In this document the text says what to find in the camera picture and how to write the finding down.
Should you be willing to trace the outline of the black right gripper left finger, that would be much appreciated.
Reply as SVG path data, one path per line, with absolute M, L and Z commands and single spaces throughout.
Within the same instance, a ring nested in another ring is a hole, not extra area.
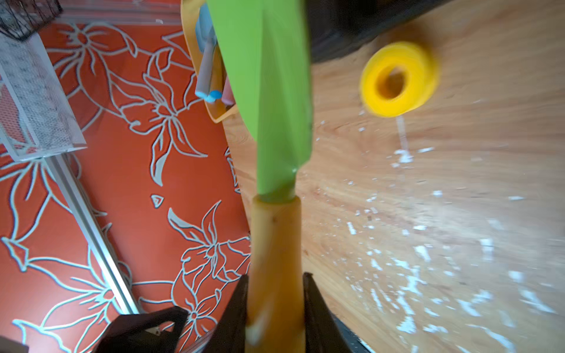
M 249 277 L 247 275 L 242 276 L 213 331 L 211 339 L 202 350 L 203 353 L 245 352 L 248 285 Z

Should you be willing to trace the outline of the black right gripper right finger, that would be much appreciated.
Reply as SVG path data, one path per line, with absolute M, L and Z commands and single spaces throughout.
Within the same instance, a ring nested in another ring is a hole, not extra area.
M 307 353 L 351 353 L 334 322 L 312 273 L 303 274 L 305 297 L 305 351 Z

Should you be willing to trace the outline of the green shovel wooden handle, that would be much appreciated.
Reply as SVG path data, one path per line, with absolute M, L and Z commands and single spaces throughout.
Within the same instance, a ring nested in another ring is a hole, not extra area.
M 310 160 L 313 98 L 304 1 L 209 1 L 239 113 L 257 144 L 246 352 L 304 352 L 298 170 Z

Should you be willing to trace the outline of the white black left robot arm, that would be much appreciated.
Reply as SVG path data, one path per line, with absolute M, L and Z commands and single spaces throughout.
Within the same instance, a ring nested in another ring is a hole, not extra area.
M 94 352 L 175 352 L 188 312 L 170 307 L 153 313 L 118 316 L 100 338 Z M 149 330 L 173 323 L 172 331 L 160 335 Z

